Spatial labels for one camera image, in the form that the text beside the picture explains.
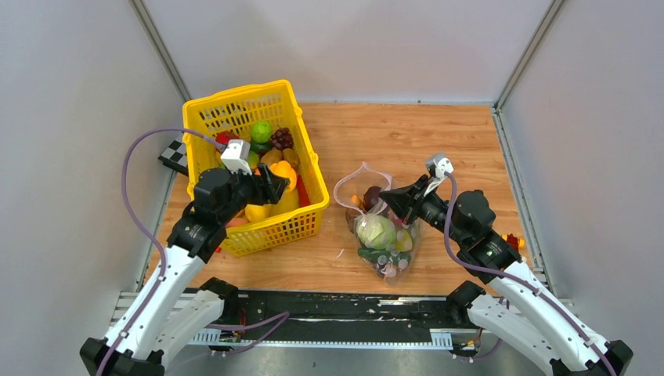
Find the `yellow bell pepper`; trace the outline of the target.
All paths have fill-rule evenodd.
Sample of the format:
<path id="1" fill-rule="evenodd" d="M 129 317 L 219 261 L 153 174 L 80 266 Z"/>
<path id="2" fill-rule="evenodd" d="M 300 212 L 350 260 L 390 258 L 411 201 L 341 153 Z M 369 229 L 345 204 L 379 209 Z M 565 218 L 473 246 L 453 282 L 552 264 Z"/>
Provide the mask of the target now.
<path id="1" fill-rule="evenodd" d="M 289 183 L 285 189 L 286 193 L 289 193 L 296 188 L 298 174 L 288 161 L 278 161 L 271 164 L 269 169 L 273 174 L 288 180 Z"/>

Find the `dark purple mangosteen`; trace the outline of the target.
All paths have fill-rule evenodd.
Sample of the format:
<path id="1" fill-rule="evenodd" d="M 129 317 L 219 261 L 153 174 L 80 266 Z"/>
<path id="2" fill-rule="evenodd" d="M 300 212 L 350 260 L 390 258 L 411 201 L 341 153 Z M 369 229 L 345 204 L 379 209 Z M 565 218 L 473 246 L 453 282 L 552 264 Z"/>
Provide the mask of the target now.
<path id="1" fill-rule="evenodd" d="M 372 210 L 376 205 L 381 202 L 380 192 L 382 188 L 379 186 L 370 186 L 363 195 L 363 207 L 366 212 Z"/>

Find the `green white cabbage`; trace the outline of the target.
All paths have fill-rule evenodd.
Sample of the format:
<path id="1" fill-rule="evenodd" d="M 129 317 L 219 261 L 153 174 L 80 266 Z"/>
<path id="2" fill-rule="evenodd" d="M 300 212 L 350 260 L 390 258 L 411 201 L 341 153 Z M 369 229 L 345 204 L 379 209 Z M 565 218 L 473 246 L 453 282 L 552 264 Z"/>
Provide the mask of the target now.
<path id="1" fill-rule="evenodd" d="M 375 215 L 358 224 L 355 233 L 365 247 L 384 250 L 395 243 L 397 229 L 390 219 Z"/>

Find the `clear zip top bag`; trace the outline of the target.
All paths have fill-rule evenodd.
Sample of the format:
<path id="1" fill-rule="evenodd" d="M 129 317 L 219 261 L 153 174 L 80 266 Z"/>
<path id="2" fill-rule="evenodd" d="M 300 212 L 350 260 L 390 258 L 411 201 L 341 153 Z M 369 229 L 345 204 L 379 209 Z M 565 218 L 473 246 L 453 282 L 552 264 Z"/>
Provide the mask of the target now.
<path id="1" fill-rule="evenodd" d="M 396 285 L 412 269 L 421 245 L 419 222 L 405 224 L 379 193 L 395 186 L 391 175 L 363 162 L 333 188 L 345 210 L 348 231 L 358 243 L 356 254 L 387 285 Z"/>

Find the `yellow lemon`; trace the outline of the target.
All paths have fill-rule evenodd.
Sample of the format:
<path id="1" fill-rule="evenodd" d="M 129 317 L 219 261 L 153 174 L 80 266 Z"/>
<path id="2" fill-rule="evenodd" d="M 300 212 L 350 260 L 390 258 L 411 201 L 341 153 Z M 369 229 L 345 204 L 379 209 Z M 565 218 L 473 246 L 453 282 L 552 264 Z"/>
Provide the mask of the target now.
<path id="1" fill-rule="evenodd" d="M 408 252 L 413 250 L 413 238 L 407 229 L 400 229 L 397 232 L 394 250 L 397 252 Z"/>

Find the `green bell pepper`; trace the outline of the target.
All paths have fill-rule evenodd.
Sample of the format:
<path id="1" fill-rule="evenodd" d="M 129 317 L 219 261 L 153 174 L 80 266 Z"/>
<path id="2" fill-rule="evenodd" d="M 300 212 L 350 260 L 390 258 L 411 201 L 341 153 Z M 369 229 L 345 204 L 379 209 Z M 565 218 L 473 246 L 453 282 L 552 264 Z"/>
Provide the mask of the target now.
<path id="1" fill-rule="evenodd" d="M 357 254 L 364 261 L 377 263 L 379 266 L 393 264 L 401 269 L 405 269 L 412 263 L 411 253 L 408 251 L 400 252 L 360 248 Z"/>

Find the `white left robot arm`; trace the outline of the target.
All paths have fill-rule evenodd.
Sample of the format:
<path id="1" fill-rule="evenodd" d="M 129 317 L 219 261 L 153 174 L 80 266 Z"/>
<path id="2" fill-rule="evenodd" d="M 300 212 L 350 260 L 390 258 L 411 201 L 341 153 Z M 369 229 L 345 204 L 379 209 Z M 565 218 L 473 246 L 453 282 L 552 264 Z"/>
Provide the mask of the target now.
<path id="1" fill-rule="evenodd" d="M 230 220 L 248 204 L 277 203 L 288 188 L 289 179 L 264 164 L 258 169 L 258 174 L 244 174 L 212 168 L 202 174 L 144 288 L 104 338 L 88 338 L 81 347 L 91 375 L 163 375 L 204 327 L 239 316 L 236 287 L 217 278 L 203 284 L 177 313 L 172 310 L 225 240 Z"/>

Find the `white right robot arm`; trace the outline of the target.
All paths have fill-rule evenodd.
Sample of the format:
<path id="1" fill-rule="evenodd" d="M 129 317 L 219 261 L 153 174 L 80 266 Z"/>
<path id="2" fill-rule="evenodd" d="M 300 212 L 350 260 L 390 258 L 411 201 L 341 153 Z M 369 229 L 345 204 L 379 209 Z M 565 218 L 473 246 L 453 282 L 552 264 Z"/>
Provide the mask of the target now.
<path id="1" fill-rule="evenodd" d="M 444 235 L 450 258 L 513 307 L 511 312 L 477 284 L 465 281 L 447 305 L 450 322 L 494 333 L 546 375 L 623 375 L 633 359 L 621 340 L 609 341 L 562 304 L 518 251 L 493 230 L 494 211 L 481 190 L 453 192 L 448 201 L 428 192 L 432 177 L 385 190 L 381 199 L 404 222 L 421 219 Z"/>

